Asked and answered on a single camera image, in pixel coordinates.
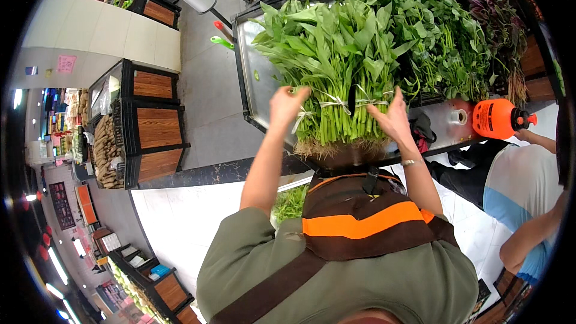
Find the tile floor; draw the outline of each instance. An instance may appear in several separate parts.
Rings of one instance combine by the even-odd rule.
[[[531,130],[554,139],[558,106],[551,105],[537,114],[538,126],[531,127]],[[514,137],[510,141],[521,146],[528,145]],[[445,153],[430,159],[449,165]],[[404,171],[399,164],[386,169],[404,180]],[[508,240],[511,232],[472,203],[440,184],[435,184],[444,214],[454,225],[454,236],[458,245],[473,262],[478,278],[484,279],[493,293],[484,304],[485,309],[499,298],[492,283],[503,268],[499,255],[500,247]],[[243,182],[236,182],[131,192],[138,216],[156,256],[164,265],[177,268],[178,277],[194,295],[198,271],[206,251],[220,221],[238,210],[243,186]]]
[[[178,97],[186,107],[185,127],[191,148],[182,169],[250,158],[263,134],[244,121],[234,52],[210,41],[221,35],[211,13],[199,15],[181,2],[182,71]],[[244,10],[241,0],[218,0],[225,18]]]

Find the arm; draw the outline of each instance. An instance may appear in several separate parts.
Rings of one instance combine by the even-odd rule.
[[[538,146],[548,149],[552,154],[556,154],[556,141],[546,138],[545,136],[532,133],[528,129],[520,129],[514,136],[519,140],[528,141],[530,144],[536,144]]]
[[[381,113],[373,105],[368,105],[367,109],[370,115],[378,121],[382,130],[396,141],[402,160],[417,162],[404,168],[406,189],[410,198],[421,209],[426,209],[432,214],[443,214],[442,202],[440,201],[440,196],[438,196],[438,191],[436,191],[432,177],[426,165],[424,165],[422,155],[420,155],[418,147],[412,138],[406,114],[406,103],[404,103],[400,87],[396,87],[394,99],[388,107],[388,113]]]
[[[517,274],[528,253],[558,228],[564,213],[567,193],[567,191],[562,192],[550,212],[528,220],[502,244],[500,259],[506,270]]]
[[[254,206],[270,217],[280,180],[284,135],[310,94],[309,88],[301,88],[296,95],[289,91],[290,87],[281,87],[270,99],[270,127],[246,177],[240,210]]]

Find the brown apron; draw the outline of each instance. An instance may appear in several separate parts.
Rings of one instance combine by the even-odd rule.
[[[418,209],[399,178],[385,172],[312,178],[304,201],[306,249],[216,313],[210,324],[251,324],[328,261],[372,258],[442,239],[458,247],[453,226]]]

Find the pink sign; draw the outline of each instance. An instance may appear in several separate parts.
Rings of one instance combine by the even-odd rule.
[[[71,74],[72,69],[74,69],[74,62],[76,62],[75,55],[59,55],[56,71],[64,74]]]

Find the tape roll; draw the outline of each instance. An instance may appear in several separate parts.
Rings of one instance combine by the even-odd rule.
[[[468,114],[464,109],[452,110],[450,113],[450,124],[464,125],[468,122]]]

